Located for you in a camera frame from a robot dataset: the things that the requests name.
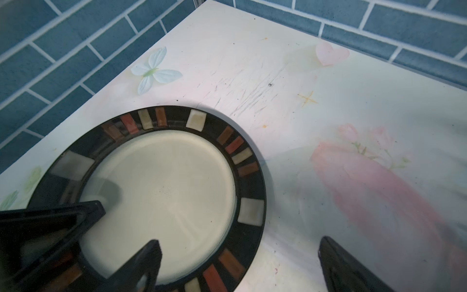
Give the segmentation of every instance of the white tabletop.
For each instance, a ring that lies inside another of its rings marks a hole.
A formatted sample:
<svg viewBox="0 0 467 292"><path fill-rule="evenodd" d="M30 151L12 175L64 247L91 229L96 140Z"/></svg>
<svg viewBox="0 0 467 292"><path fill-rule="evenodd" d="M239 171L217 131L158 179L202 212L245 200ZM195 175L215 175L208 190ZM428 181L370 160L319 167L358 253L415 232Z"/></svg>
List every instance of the white tabletop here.
<svg viewBox="0 0 467 292"><path fill-rule="evenodd" d="M129 66L0 175L0 200L17 191L11 208L24 208L38 172L110 118L195 107L263 161L267 220L237 291L325 291L323 235L398 291L455 291L452 271L467 271L467 92L354 51L323 66L322 43L208 0L134 63L166 47L159 68L181 78L139 96Z"/></svg>

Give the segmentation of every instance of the plate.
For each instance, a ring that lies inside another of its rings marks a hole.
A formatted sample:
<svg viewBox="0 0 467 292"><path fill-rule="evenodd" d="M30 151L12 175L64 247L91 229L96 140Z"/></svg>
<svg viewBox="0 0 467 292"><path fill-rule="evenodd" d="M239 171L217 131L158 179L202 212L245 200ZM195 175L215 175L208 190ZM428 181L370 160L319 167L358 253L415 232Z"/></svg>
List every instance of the plate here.
<svg viewBox="0 0 467 292"><path fill-rule="evenodd" d="M28 207L95 199L106 215L77 245L75 291L92 291L153 238L163 253L161 291L233 291L266 216L248 143L189 107L143 108L95 127L52 164Z"/></svg>

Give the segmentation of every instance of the pink flower print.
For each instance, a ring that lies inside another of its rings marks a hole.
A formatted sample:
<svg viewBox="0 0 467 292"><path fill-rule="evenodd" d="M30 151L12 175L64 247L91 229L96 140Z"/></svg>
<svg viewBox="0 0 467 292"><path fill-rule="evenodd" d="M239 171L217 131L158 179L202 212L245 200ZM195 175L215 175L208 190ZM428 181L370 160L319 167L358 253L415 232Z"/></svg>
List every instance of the pink flower print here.
<svg viewBox="0 0 467 292"><path fill-rule="evenodd" d="M373 135L373 139L384 150L391 148L392 144L394 143L394 139L391 136L389 136L388 132L384 127L375 128L371 132L371 134Z"/></svg>
<svg viewBox="0 0 467 292"><path fill-rule="evenodd" d="M357 130L352 124L340 125L338 131L340 136L349 142L355 142L358 139Z"/></svg>
<svg viewBox="0 0 467 292"><path fill-rule="evenodd" d="M426 267L430 271L447 271L450 280L446 285L451 291L465 291L467 251L448 240L443 230L449 228L449 223L408 183L376 161L327 142L318 145L310 162L336 207L374 246L384 275L411 273L414 262L407 262L413 254L411 241L422 239L439 258L424 266L429 265ZM404 237L398 225L389 225L385 217L375 212L377 206L385 206L398 222L416 232L411 238ZM404 286L396 290L426 291Z"/></svg>

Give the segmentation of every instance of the white grout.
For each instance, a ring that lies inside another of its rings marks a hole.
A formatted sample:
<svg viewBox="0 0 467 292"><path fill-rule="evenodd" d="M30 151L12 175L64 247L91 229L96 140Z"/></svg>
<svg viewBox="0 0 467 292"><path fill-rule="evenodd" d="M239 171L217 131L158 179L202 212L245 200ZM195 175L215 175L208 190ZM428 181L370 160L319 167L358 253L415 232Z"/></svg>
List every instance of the white grout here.
<svg viewBox="0 0 467 292"><path fill-rule="evenodd" d="M138 33L136 26L131 22L131 19L128 17L128 14L125 14L125 19L127 20L128 24L131 26L131 29L134 31L135 34Z"/></svg>
<svg viewBox="0 0 467 292"><path fill-rule="evenodd" d="M159 20L159 22L161 23L162 30L164 31L165 34L167 34L167 30L165 29L165 25L162 23L162 19Z"/></svg>
<svg viewBox="0 0 467 292"><path fill-rule="evenodd" d="M321 25L319 26L319 32L318 32L319 38L321 38L321 36L323 35L323 30L324 30L324 22L322 22Z"/></svg>
<svg viewBox="0 0 467 292"><path fill-rule="evenodd" d="M39 54L41 54L41 55L44 56L47 60L49 60L52 64L55 63L54 58L52 58L49 54L47 54L46 52L44 52L44 50L42 50L41 48L39 48L38 45L36 45L36 44L33 43L33 42L30 42L29 45L30 45L31 47L33 47L37 52L39 52Z"/></svg>
<svg viewBox="0 0 467 292"><path fill-rule="evenodd" d="M366 2L370 3L375 3L381 6L397 9L397 10L402 10L405 12L409 13L415 13L423 16L428 16L431 18L436 18L448 22L454 22L457 24L462 24L462 25L467 25L467 18L452 15L452 14L446 14L443 12L438 12L435 10L428 10L423 7L418 7L418 6L412 6L408 4L403 4L400 2L394 2L394 1L388 1L388 0L364 0Z"/></svg>
<svg viewBox="0 0 467 292"><path fill-rule="evenodd" d="M87 92L89 92L89 94L91 95L96 95L96 93L94 91L91 90L91 88L87 87L84 83L81 83L80 86L82 88L84 88L84 90L86 90Z"/></svg>
<svg viewBox="0 0 467 292"><path fill-rule="evenodd" d="M62 12L60 10L58 10L57 6L55 6L55 4L52 3L52 1L50 0L44 0L45 3L47 3L47 5L50 6L50 8L52 8L52 10L57 13L57 15L62 15Z"/></svg>
<svg viewBox="0 0 467 292"><path fill-rule="evenodd" d="M461 60L467 54L467 46L460 50L460 52L454 57L456 60Z"/></svg>
<svg viewBox="0 0 467 292"><path fill-rule="evenodd" d="M296 15L311 19L311 20L320 21L320 22L323 22L324 24L334 26L336 28L340 28L340 29L343 29L343 30L346 30L346 31L349 31L349 32L353 32L353 33L359 34L361 36L366 36L366 37L375 39L375 40L380 41L380 42L392 44L392 45L397 46L397 47L402 47L403 49L410 50L410 51L413 51L413 52L416 52L418 54L425 55L425 56L428 56L428 57L432 57L432 58L444 61L446 63L457 65L457 66L462 67L462 68L467 68L467 62L464 62L462 60L455 60L454 58L452 58L450 56L447 56L447 55L443 55L443 54L440 54L440 53L437 53L437 52L422 49L422 48L419 48L419 47L416 47L416 46L413 46L413 45L410 45L410 44L407 44L407 43L403 43L401 41L396 41L396 40L393 40L393 39L385 37L385 36L380 36L380 35L368 32L368 31L365 31L365 30L360 31L360 30L358 30L358 28L348 26L346 24L331 21L329 19L322 18L322 17L315 16L315 15L311 15L311 14L307 14L307 13L304 13L304 12L301 12L301 11L298 11L298 10L292 10L290 8L287 8L287 7L284 7L284 6L275 4L275 3L267 2L265 0L251 0L251 1L261 3L261 4L264 4L266 6L273 7L273 8L282 10L282 11L290 12L290 13L293 13L293 14L296 14Z"/></svg>
<svg viewBox="0 0 467 292"><path fill-rule="evenodd" d="M31 34L30 36L26 37L23 39L21 42L17 43L15 46L4 52L3 54L0 55L0 63L17 53L19 50L22 48L26 47L30 42L33 40L39 38L42 36L44 33L46 33L49 29L55 27L62 21L64 21L68 16L72 15L76 11L78 11L80 8L82 8L84 5L88 4L92 0L82 0L81 2L75 4L73 7L68 9L67 11L63 12L60 16L54 18L53 20L49 21L47 24L45 24L43 27L38 29L35 33Z"/></svg>
<svg viewBox="0 0 467 292"><path fill-rule="evenodd" d="M40 99L41 101L45 102L48 105L51 104L50 100L48 100L47 98L43 97L42 95L40 95L40 94L30 90L30 89L27 89L26 92L31 94L35 98Z"/></svg>
<svg viewBox="0 0 467 292"><path fill-rule="evenodd" d="M115 56L120 54L124 49L126 49L129 45L131 45L138 37L143 35L146 31L148 31L151 27L153 27L156 23L158 23L164 16L166 16L169 12L171 12L174 8L176 8L183 0L177 0L172 6L169 7L164 13L162 13L159 17L154 19L150 24L148 24L145 28L143 28L137 35L130 38L126 43L124 43L121 47L119 47L115 52L113 52L109 57L107 57L102 63L97 65L94 69L88 72L84 77L82 77L77 83L75 83L72 87L67 89L63 92L59 97L57 97L53 102L51 102L48 106L43 108L40 112L38 112L34 117L32 117L29 121L24 123L19 129L14 131L8 138L0 143L0 149L2 149L5 145L7 145L11 140L13 140L19 133L27 129L32 123L34 123L37 119L43 116L47 111L49 111L54 105L59 103L63 100L68 94L70 94L73 90L75 90L78 86L80 86L84 81L86 81L90 76L92 76L95 72L97 72L100 68L102 68L105 64L110 62Z"/></svg>
<svg viewBox="0 0 467 292"><path fill-rule="evenodd" d="M16 92L14 92L11 96L0 102L0 110L4 108L8 103L13 101L15 98L20 96L27 88L31 87L32 85L36 84L39 82L44 76L55 70L58 66L66 62L68 59L70 59L72 56L76 55L82 48L90 44L93 40L98 38L101 34L103 34L106 30L108 30L110 27L112 27L114 24L116 24L118 21L120 21L126 14L137 8L139 5L144 3L146 0L139 0L136 3L134 3L131 7L129 7L127 10L122 12L120 15L115 17L112 21L110 21L107 25L101 27L98 29L95 33L93 33L90 37L85 39L82 43L77 45L75 48L73 48L71 51L69 51L65 56L61 57L59 60L57 60L54 64L49 66L47 69L42 71L39 75L37 75L35 78L33 78L31 81L29 81L27 84L25 84L22 88L18 89ZM175 4L173 4L169 9L172 9L172 7L178 6L183 0L177 0Z"/></svg>
<svg viewBox="0 0 467 292"><path fill-rule="evenodd" d="M23 132L31 134L32 136L36 136L37 138L41 138L41 139L44 138L44 136L42 136L41 134L33 132L30 129L24 129Z"/></svg>
<svg viewBox="0 0 467 292"><path fill-rule="evenodd" d="M375 4L373 2L368 3L367 10L365 11L365 14L363 15L360 25L358 26L359 30L363 30L365 27L365 24L367 23L368 18L370 17L371 10L373 10L373 7L375 7Z"/></svg>
<svg viewBox="0 0 467 292"><path fill-rule="evenodd" d="M426 6L426 9L432 10L436 4L438 3L439 0L431 0L430 3Z"/></svg>
<svg viewBox="0 0 467 292"><path fill-rule="evenodd" d="M402 47L397 47L394 50L394 53L392 53L392 55L389 57L388 63L391 64L392 61L394 61L394 59L397 57L397 55L399 55L401 51L402 51Z"/></svg>
<svg viewBox="0 0 467 292"><path fill-rule="evenodd" d="M99 52L89 43L86 45L93 53L94 55L96 55L99 60L102 62L104 60L104 58L99 54Z"/></svg>

